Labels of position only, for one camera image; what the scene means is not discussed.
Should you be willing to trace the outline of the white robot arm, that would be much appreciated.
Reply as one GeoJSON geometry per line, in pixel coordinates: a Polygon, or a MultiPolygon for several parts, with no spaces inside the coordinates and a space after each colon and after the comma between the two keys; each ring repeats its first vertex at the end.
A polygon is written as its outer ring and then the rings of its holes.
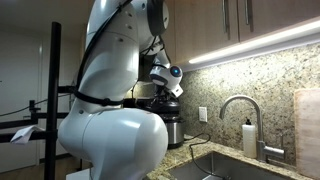
{"type": "Polygon", "coordinates": [[[152,112],[122,106],[139,79],[139,60],[154,57],[150,78],[175,96],[182,70],[172,66],[161,38],[164,0],[95,0],[71,111],[58,128],[60,144],[92,163],[91,180],[142,180],[165,156],[168,133],[152,112]]]}

